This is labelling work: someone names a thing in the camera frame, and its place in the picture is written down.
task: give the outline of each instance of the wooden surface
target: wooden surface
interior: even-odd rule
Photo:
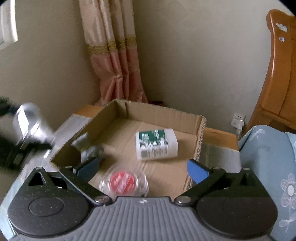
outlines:
[[[94,117],[101,109],[102,107],[100,106],[86,105],[76,114]],[[203,143],[238,150],[237,137],[235,134],[207,127],[205,128]]]
[[[273,9],[266,20],[271,32],[271,58],[260,97],[244,133],[255,125],[296,129],[296,17]],[[286,26],[287,32],[279,28],[280,24]]]

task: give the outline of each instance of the red lid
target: red lid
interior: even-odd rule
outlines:
[[[110,178],[109,187],[116,195],[124,196],[135,189],[135,177],[128,172],[115,172]]]

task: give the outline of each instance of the cardboard box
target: cardboard box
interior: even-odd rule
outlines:
[[[80,153],[71,146],[73,140],[88,132],[90,141],[105,147],[107,158],[89,182],[99,187],[103,174],[115,163],[137,168],[147,176],[148,196],[170,196],[172,200],[191,188],[187,161],[199,160],[206,119],[171,108],[116,99],[106,105],[92,121],[81,129],[55,155],[52,162],[61,167],[75,166]],[[178,140],[178,156],[172,159],[138,161],[135,133],[172,128]]]

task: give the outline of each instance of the white window frame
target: white window frame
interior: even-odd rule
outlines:
[[[0,6],[0,50],[17,40],[15,0],[7,0]]]

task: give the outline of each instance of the green label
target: green label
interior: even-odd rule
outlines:
[[[164,130],[141,131],[139,132],[140,148],[149,148],[167,145]]]

